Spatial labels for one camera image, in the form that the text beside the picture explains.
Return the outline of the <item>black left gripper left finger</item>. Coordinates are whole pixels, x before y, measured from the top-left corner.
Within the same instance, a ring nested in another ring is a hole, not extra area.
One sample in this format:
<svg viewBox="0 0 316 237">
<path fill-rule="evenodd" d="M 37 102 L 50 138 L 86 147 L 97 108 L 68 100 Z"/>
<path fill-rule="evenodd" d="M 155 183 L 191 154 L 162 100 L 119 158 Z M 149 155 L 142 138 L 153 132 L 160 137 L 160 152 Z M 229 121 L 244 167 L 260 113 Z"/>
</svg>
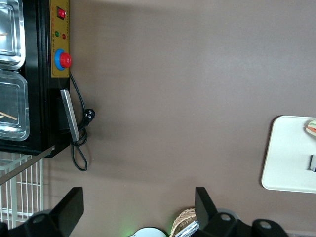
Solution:
<svg viewBox="0 0 316 237">
<path fill-rule="evenodd" d="M 32 216 L 24 228 L 28 237 L 68 237 L 84 212 L 83 188 L 72 188 L 53 208 Z"/>
</svg>

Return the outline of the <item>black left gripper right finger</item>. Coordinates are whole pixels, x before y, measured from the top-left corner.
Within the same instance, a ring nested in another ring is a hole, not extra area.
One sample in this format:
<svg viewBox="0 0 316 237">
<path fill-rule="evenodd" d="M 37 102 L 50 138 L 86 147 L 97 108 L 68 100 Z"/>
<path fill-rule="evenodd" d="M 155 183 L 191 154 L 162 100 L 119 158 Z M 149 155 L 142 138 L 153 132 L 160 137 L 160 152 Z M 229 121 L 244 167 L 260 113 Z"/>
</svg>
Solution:
<svg viewBox="0 0 316 237">
<path fill-rule="evenodd" d="M 196 237 L 248 237 L 250 227 L 227 209 L 217 209 L 207 190 L 196 187 L 195 213 L 199 229 Z"/>
</svg>

